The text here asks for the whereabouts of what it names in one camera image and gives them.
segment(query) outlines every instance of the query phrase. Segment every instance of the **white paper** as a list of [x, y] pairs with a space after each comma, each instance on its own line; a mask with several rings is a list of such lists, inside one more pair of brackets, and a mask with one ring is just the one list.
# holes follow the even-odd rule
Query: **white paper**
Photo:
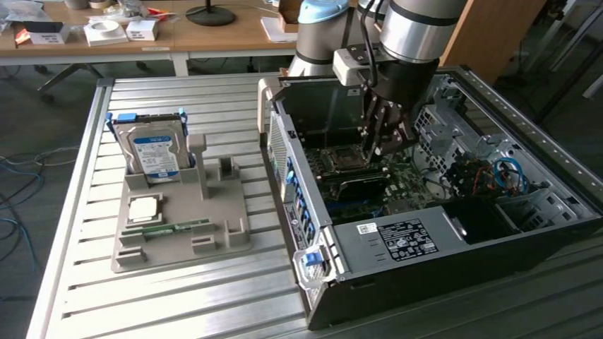
[[264, 26], [265, 35], [272, 42], [296, 42], [297, 33], [285, 33], [277, 18], [261, 17], [261, 26]]

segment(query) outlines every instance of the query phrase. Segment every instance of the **black label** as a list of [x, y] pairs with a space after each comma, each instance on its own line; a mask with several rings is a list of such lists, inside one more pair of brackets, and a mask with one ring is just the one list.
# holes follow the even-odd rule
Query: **black label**
[[376, 229], [395, 261], [437, 252], [437, 247], [419, 219], [379, 226]]

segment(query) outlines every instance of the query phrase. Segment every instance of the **blue hard drive label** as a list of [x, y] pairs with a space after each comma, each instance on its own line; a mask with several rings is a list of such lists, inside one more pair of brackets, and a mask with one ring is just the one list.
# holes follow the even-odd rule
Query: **blue hard drive label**
[[133, 139], [144, 174], [157, 181], [169, 180], [177, 174], [176, 154], [171, 151], [173, 141], [171, 136], [151, 136]]

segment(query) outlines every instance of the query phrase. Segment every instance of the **side panel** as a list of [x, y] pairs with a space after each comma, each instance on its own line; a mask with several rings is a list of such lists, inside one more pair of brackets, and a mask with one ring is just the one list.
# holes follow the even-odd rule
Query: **side panel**
[[309, 314], [309, 330], [528, 270], [602, 226], [603, 220], [584, 222], [339, 283], [324, 291], [319, 299]]

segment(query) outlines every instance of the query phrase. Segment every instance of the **open computer tower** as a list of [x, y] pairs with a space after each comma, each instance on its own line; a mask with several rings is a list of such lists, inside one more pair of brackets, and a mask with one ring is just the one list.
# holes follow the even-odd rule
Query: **open computer tower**
[[491, 87], [440, 69], [415, 144], [367, 162], [367, 98], [272, 81], [264, 161], [309, 330], [535, 267], [602, 225], [603, 183]]

